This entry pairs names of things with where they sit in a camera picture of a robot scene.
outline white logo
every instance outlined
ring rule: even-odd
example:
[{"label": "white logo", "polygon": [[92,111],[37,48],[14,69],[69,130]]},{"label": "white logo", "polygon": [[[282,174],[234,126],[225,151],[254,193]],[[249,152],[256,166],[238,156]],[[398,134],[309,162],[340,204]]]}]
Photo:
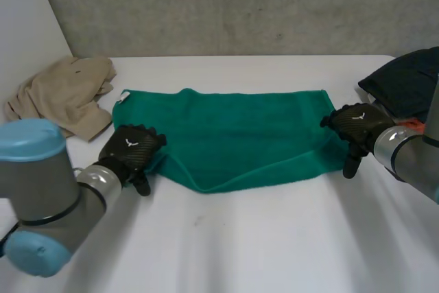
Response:
[{"label": "white logo", "polygon": [[139,144],[139,142],[136,142],[136,143],[129,142],[128,139],[125,139],[125,142],[126,142],[128,147],[132,147],[134,145],[138,145]]},{"label": "white logo", "polygon": [[365,113],[363,113],[363,115],[361,115],[359,117],[352,117],[352,119],[364,119],[364,115],[365,115]]}]

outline dark fabric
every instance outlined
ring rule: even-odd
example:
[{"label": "dark fabric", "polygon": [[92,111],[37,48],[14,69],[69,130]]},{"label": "dark fabric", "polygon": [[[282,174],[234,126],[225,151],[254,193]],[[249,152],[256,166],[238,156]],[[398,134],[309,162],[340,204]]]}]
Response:
[{"label": "dark fabric", "polygon": [[148,172],[205,194],[314,178],[343,168],[347,144],[319,126],[334,107],[325,91],[177,94],[129,91],[113,109],[120,125],[167,137]]},{"label": "dark fabric", "polygon": [[439,73],[439,47],[390,61],[358,85],[396,118],[427,120]]}]

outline black cloth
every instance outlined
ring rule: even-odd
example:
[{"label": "black cloth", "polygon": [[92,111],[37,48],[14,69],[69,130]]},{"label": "black cloth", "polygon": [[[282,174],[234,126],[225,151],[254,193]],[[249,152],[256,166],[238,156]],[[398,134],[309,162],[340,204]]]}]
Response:
[{"label": "black cloth", "polygon": [[427,120],[439,74],[439,47],[400,56],[358,85],[396,118]]}]

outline orange object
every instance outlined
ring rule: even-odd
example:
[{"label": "orange object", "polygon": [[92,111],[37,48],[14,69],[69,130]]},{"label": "orange object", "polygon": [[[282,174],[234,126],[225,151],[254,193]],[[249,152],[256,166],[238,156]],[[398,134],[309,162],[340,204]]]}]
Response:
[{"label": "orange object", "polygon": [[403,125],[405,127],[411,128],[412,130],[415,130],[419,133],[424,133],[425,129],[425,124],[417,118],[411,118],[406,121],[401,121],[398,123],[398,125]]}]

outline gray robot arm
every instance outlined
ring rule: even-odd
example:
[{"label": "gray robot arm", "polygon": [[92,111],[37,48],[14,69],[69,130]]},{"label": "gray robot arm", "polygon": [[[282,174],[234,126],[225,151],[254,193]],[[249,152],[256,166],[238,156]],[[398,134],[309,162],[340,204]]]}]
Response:
[{"label": "gray robot arm", "polygon": [[323,118],[328,126],[349,142],[343,169],[352,178],[361,158],[372,152],[397,179],[439,203],[439,85],[432,100],[424,134],[396,125],[370,104],[344,106]]},{"label": "gray robot arm", "polygon": [[75,177],[57,126],[24,119],[0,127],[0,191],[19,219],[4,239],[6,257],[34,276],[59,272],[115,204],[127,180],[135,181],[140,194],[149,193],[143,168],[165,143],[153,128],[122,126],[99,160]]},{"label": "gray robot arm", "polygon": [[404,126],[388,128],[379,135],[373,153],[401,180],[439,204],[439,85],[424,134]]}]

